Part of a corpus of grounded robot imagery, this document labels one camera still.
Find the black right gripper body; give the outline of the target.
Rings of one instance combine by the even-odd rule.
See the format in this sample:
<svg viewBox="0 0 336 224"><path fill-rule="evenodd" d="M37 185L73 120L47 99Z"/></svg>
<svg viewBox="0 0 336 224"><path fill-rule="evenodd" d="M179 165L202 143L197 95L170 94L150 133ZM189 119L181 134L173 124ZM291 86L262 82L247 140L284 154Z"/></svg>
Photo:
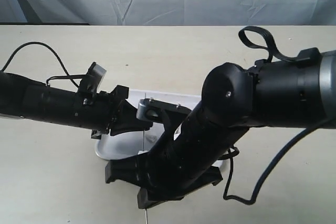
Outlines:
<svg viewBox="0 0 336 224"><path fill-rule="evenodd" d="M188 194L209 184L223 180L220 169L213 164L223 155L222 146L182 147L170 145L149 153L149 183L138 184L144 188L165 187L181 190L181 200Z"/></svg>

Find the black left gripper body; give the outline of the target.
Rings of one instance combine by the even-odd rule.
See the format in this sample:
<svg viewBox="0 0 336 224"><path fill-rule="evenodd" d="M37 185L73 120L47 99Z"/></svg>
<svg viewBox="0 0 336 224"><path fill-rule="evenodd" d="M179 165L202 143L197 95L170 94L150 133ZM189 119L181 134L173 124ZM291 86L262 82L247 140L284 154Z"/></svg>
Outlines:
<svg viewBox="0 0 336 224"><path fill-rule="evenodd" d="M101 91L94 102L95 126L91 131L92 139L103 135L116 136L126 132L122 123L123 107L129 97L129 88L117 85L110 93Z"/></svg>

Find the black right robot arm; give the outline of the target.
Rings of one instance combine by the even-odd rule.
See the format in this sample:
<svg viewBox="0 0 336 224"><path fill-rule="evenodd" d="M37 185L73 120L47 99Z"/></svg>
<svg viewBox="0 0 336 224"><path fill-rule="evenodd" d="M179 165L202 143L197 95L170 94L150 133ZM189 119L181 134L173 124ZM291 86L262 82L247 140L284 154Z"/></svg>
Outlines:
<svg viewBox="0 0 336 224"><path fill-rule="evenodd" d="M137 118L162 124L164 132L148 152L110 160L105 180L138 186L140 209L220 183L214 163L233 159L235 143L250 128L300 128L262 173L250 199L223 194L225 200L252 205L271 171L298 141L317 129L335 128L335 52L310 48L289 61L258 60L249 69L227 62L207 75L193 109L142 99Z"/></svg>

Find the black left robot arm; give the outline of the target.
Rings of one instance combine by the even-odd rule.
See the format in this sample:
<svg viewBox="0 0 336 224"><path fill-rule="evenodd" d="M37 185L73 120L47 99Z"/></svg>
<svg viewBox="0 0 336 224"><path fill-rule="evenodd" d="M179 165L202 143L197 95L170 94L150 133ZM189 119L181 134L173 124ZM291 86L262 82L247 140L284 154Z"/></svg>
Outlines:
<svg viewBox="0 0 336 224"><path fill-rule="evenodd" d="M112 136L147 131L152 122L136 117L128 101L129 88L116 86L90 100L78 90L53 88L29 78L1 72L1 115L97 131Z"/></svg>

